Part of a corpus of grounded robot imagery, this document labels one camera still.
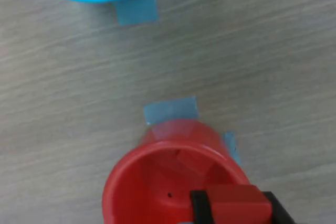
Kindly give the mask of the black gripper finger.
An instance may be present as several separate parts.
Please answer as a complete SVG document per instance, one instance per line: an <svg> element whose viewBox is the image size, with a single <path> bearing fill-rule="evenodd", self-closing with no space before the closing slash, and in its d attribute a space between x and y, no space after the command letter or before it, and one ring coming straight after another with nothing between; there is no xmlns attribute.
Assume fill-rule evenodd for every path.
<svg viewBox="0 0 336 224"><path fill-rule="evenodd" d="M265 197L270 201L272 206L272 224L296 224L293 217L280 203L278 198L270 191L263 191Z"/></svg>
<svg viewBox="0 0 336 224"><path fill-rule="evenodd" d="M211 205L208 195L204 190L190 192L192 203L193 221L196 224L214 224Z"/></svg>

